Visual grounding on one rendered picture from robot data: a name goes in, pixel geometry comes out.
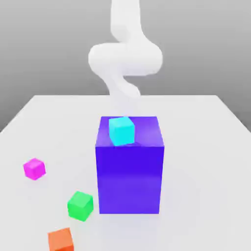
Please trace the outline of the small orange cube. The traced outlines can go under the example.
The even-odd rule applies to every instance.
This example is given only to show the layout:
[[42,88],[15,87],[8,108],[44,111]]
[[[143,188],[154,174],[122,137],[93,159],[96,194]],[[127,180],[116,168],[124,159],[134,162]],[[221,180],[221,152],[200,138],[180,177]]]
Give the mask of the small orange cube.
[[74,251],[70,228],[63,228],[48,233],[50,251]]

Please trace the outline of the large blue box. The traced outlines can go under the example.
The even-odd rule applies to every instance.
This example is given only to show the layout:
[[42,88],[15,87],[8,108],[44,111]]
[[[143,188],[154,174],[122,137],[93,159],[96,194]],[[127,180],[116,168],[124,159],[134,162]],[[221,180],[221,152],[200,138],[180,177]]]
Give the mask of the large blue box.
[[115,146],[109,117],[102,116],[96,140],[99,212],[157,214],[160,208],[164,142],[157,117],[131,117],[135,142]]

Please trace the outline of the small magenta cube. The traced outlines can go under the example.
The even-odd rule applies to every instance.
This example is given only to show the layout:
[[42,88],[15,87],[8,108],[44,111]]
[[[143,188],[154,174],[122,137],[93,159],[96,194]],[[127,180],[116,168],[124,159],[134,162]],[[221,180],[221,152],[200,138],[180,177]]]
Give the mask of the small magenta cube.
[[25,176],[32,180],[37,180],[46,174],[44,162],[37,158],[29,160],[23,165],[23,167]]

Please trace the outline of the small cyan cube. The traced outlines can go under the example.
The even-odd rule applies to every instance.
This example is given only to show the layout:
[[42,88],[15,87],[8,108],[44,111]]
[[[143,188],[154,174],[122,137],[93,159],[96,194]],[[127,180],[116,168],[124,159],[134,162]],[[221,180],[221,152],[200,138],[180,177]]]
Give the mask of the small cyan cube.
[[108,128],[113,145],[123,146],[135,142],[135,125],[129,117],[109,119]]

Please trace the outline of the small green cube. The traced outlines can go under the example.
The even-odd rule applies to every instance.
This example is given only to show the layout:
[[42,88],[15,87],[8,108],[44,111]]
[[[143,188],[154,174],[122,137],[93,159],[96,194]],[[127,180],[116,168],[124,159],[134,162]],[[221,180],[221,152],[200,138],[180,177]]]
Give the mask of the small green cube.
[[71,218],[84,222],[94,209],[93,196],[76,191],[68,201],[67,208]]

